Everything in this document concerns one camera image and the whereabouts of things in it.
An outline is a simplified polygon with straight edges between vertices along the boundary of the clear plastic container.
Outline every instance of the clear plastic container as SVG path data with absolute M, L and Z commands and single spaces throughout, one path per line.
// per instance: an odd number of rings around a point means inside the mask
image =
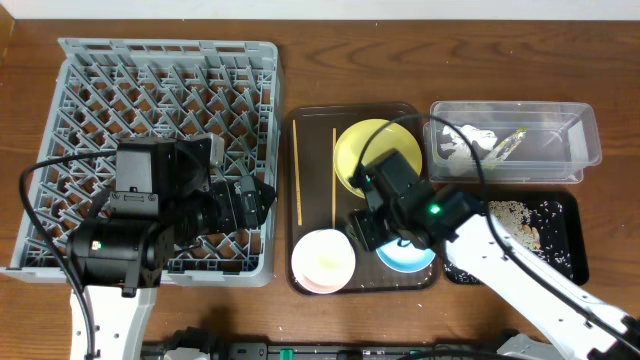
M 493 147 L 526 129 L 522 142 L 504 160 L 483 160 L 486 178 L 492 183 L 576 184 L 587 166 L 602 161 L 595 114 L 588 104 L 515 101 L 440 101 L 431 114 L 456 126 L 471 125 L 491 130 Z M 431 121 L 424 127 L 429 178 L 432 182 L 477 182 L 473 161 L 451 159 L 452 137 L 445 126 Z M 489 150 L 474 148 L 482 159 Z

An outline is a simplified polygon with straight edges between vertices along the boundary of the yellow bowl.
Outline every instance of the yellow bowl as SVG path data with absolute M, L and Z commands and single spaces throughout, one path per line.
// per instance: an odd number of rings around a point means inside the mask
M 360 152 L 371 134 L 387 123 L 388 120 L 369 119 L 363 120 L 349 127 L 336 142 L 333 152 L 333 169 L 336 176 L 354 195 L 364 198 L 360 189 L 354 189 L 349 185 L 349 178 L 353 176 Z M 422 153 L 420 146 L 411 133 L 398 124 L 389 125 L 376 136 L 362 159 L 364 165 L 369 164 L 378 156 L 391 150 L 398 150 L 409 162 L 413 170 L 420 174 L 422 171 Z

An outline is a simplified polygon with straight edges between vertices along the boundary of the black plastic tray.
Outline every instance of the black plastic tray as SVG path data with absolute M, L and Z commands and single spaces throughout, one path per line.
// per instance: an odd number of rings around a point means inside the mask
M 331 175 L 333 174 L 333 128 L 337 138 L 351 125 L 366 119 L 394 119 L 416 113 L 405 103 L 368 104 L 349 106 L 307 107 L 292 111 L 287 116 L 288 158 L 285 179 L 287 191 L 287 278 L 291 287 L 304 295 L 315 295 L 300 286 L 291 271 L 291 254 L 297 242 L 305 234 L 318 229 L 331 228 Z M 296 121 L 298 163 L 300 166 L 300 193 L 302 226 L 298 226 L 295 167 L 293 162 L 293 120 Z M 421 150 L 422 122 L 401 124 L 418 141 Z M 365 209 L 367 204 L 349 192 L 336 179 L 336 229 L 345 232 L 348 215 L 355 209 Z M 356 270 L 349 283 L 334 294 L 353 294 L 379 291 L 424 290 L 440 277 L 441 263 L 438 257 L 425 269 L 403 274 L 387 267 L 376 252 L 368 252 L 360 244 L 352 242 L 356 253 Z
M 542 256 L 539 257 L 576 285 L 584 285 L 589 280 L 580 213 L 573 195 L 563 191 L 492 191 L 489 199 L 519 201 L 534 211 L 531 214 L 531 224 L 540 233 Z M 454 284 L 482 284 L 451 264 L 446 256 L 444 270 L 447 279 Z

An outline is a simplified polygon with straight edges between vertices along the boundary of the black cable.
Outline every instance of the black cable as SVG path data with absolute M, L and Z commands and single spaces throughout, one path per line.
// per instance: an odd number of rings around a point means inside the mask
M 64 260 L 64 255 L 62 255 L 60 250 L 58 250 L 56 245 L 53 243 L 53 238 L 51 237 L 51 235 L 49 235 L 49 233 L 47 233 L 47 230 L 44 228 L 44 226 L 38 219 L 38 216 L 36 215 L 35 210 L 31 206 L 31 202 L 29 201 L 29 196 L 27 194 L 27 178 L 29 177 L 29 174 L 31 174 L 34 170 L 40 169 L 46 166 L 60 164 L 63 162 L 73 161 L 73 160 L 112 156 L 115 154 L 116 154 L 115 151 L 105 151 L 105 152 L 99 152 L 99 153 L 80 154 L 80 155 L 65 156 L 61 158 L 50 159 L 50 160 L 46 160 L 46 161 L 31 165 L 30 167 L 25 169 L 20 175 L 19 192 L 20 192 L 20 200 L 22 201 L 22 206 L 24 207 L 24 210 L 27 213 L 27 216 L 29 216 L 29 219 L 31 220 L 31 224 L 33 224 L 33 227 L 36 229 L 36 231 L 40 235 L 42 235 L 42 238 L 44 239 L 44 243 L 49 248 L 49 251 L 51 252 L 51 255 L 53 256 L 53 258 L 56 259 L 56 261 L 60 265 L 62 272 L 69 280 L 69 283 L 71 284 L 71 288 L 73 289 L 73 292 L 78 298 L 78 303 L 80 304 L 80 309 L 82 310 L 82 316 L 84 317 L 84 323 L 86 325 L 86 333 L 87 333 L 86 334 L 87 335 L 87 354 L 85 355 L 85 359 L 95 358 L 95 329 L 93 326 L 93 319 L 91 317 L 91 313 L 89 312 L 89 306 L 87 305 L 87 301 L 83 296 L 84 289 L 82 288 L 82 284 L 80 283 L 80 277 L 78 276 L 78 272 L 76 268 Z
M 447 120 L 444 120 L 440 117 L 437 117 L 431 114 L 409 114 L 409 115 L 404 115 L 404 116 L 395 118 L 385 123 L 381 127 L 379 127 L 376 131 L 374 131 L 373 134 L 371 134 L 367 142 L 364 144 L 364 147 L 362 148 L 362 152 L 360 153 L 360 157 L 358 158 L 358 162 L 356 163 L 357 164 L 356 171 L 353 175 L 354 177 L 357 176 L 360 178 L 360 180 L 356 179 L 356 181 L 361 181 L 362 177 L 364 176 L 364 174 L 362 174 L 362 171 L 364 168 L 364 164 L 362 164 L 362 159 L 364 158 L 364 154 L 367 151 L 367 148 L 369 147 L 369 145 L 371 144 L 371 141 L 379 133 L 384 131 L 384 129 L 386 129 L 391 124 L 399 123 L 404 120 L 420 120 L 423 118 L 435 120 L 439 123 L 442 123 L 450 127 L 456 134 L 458 134 L 458 136 L 460 136 L 460 138 L 462 138 L 462 140 L 467 145 L 467 147 L 469 147 L 469 150 L 471 151 L 471 157 L 473 158 L 476 169 L 478 171 L 478 182 L 480 183 L 480 187 L 482 188 L 482 192 L 481 192 L 481 196 L 483 200 L 482 205 L 483 205 L 485 217 L 487 219 L 487 225 L 489 226 L 491 235 L 493 235 L 494 239 L 496 240 L 496 243 L 498 244 L 498 246 L 500 246 L 500 249 L 502 249 L 505 255 L 508 256 L 522 271 L 524 271 L 525 274 L 529 275 L 535 282 L 537 282 L 545 290 L 549 291 L 551 294 L 557 297 L 565 305 L 567 305 L 572 310 L 574 310 L 575 312 L 583 316 L 588 322 L 601 328 L 603 331 L 611 335 L 613 338 L 615 338 L 617 341 L 619 341 L 624 346 L 629 348 L 631 351 L 635 352 L 637 355 L 640 355 L 640 349 L 638 349 L 636 346 L 634 346 L 629 341 L 627 341 L 620 333 L 618 333 L 618 331 L 613 329 L 611 326 L 609 326 L 607 323 L 605 323 L 602 319 L 600 319 L 598 316 L 596 316 L 589 310 L 582 308 L 580 305 L 578 305 L 573 300 L 571 300 L 568 296 L 566 296 L 561 291 L 559 291 L 558 289 L 553 287 L 551 284 L 546 282 L 543 278 L 541 278 L 538 274 L 536 274 L 533 270 L 531 270 L 526 264 L 524 264 L 522 260 L 520 260 L 517 256 L 515 256 L 513 252 L 513 248 L 510 245 L 507 245 L 503 241 L 502 237 L 498 235 L 498 232 L 496 231 L 496 228 L 493 224 L 493 219 L 490 216 L 491 212 L 489 211 L 489 188 L 487 186 L 487 182 L 484 177 L 484 172 L 482 171 L 482 165 L 480 164 L 480 157 L 478 156 L 478 153 L 476 152 L 476 150 L 473 148 L 469 139 L 467 139 L 467 137 L 462 133 L 462 131 L 460 131 L 460 129 L 455 127 L 453 124 L 449 123 Z
M 514 358 L 506 355 L 498 355 L 496 353 L 490 353 L 485 351 L 475 350 L 427 350 L 421 351 L 415 354 L 405 355 L 397 358 L 396 360 L 418 360 L 424 358 L 446 356 L 446 357 L 460 357 L 460 358 L 472 358 L 472 359 L 486 359 L 486 360 L 513 360 Z
M 180 256 L 180 255 L 182 255 L 182 254 L 186 253 L 187 251 L 191 251 L 191 250 L 195 250 L 195 249 L 199 249 L 199 248 L 201 248 L 201 247 L 202 247 L 202 245 L 203 245 L 203 244 L 202 244 L 202 240 L 198 239 L 198 240 L 196 240 L 196 242 L 197 242 L 197 244 L 195 244 L 195 245 L 191 245 L 191 246 L 186 247 L 186 248 L 184 248 L 184 249 L 180 249 L 180 250 L 176 250 L 176 251 L 174 251 L 174 253 L 173 253 L 173 257 L 178 257 L 178 256 Z

